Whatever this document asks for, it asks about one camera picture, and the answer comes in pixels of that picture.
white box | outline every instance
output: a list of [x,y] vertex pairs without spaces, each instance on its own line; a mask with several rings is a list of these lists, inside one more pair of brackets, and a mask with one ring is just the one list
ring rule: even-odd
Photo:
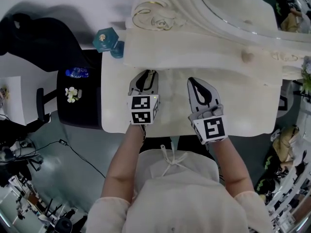
[[224,115],[193,120],[192,127],[202,144],[221,141],[228,137]]
[[153,124],[159,110],[159,95],[128,96],[131,124]]

drawstring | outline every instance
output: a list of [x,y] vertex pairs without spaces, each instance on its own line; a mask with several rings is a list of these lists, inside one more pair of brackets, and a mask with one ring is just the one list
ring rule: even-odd
[[167,171],[170,169],[171,166],[173,165],[177,165],[177,166],[180,166],[180,167],[184,167],[186,169],[188,169],[187,167],[179,164],[180,162],[182,162],[184,159],[186,159],[186,157],[188,156],[188,153],[185,152],[182,156],[180,156],[177,160],[175,160],[175,148],[174,148],[174,144],[173,142],[171,142],[171,147],[172,147],[172,152],[173,152],[173,159],[170,160],[167,156],[167,150],[165,148],[164,145],[161,145],[161,150],[163,152],[163,156],[164,156],[164,159],[165,161],[168,163],[168,166],[167,168],[165,169],[165,171],[163,172],[162,174],[162,177],[167,173]]

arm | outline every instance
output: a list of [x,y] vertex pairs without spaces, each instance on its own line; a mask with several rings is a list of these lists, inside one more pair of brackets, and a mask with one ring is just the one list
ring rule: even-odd
[[223,173],[228,193],[235,197],[244,191],[254,191],[246,165],[230,139],[227,138],[213,143],[213,148]]
[[295,16],[297,16],[297,17],[302,17],[302,13],[296,11],[296,9],[292,8],[292,9],[290,9],[290,11],[291,11]]
[[132,202],[138,154],[143,144],[139,125],[130,125],[113,157],[105,179],[102,198],[117,197]]

water bottle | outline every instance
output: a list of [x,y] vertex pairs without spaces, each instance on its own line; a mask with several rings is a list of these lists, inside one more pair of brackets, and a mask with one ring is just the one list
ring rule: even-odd
[[66,76],[71,78],[87,78],[88,77],[88,70],[86,68],[81,67],[73,67],[66,70]]

mirror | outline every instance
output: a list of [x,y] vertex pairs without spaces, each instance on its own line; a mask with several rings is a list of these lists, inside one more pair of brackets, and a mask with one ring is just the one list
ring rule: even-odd
[[238,29],[297,42],[311,42],[311,0],[202,0]]

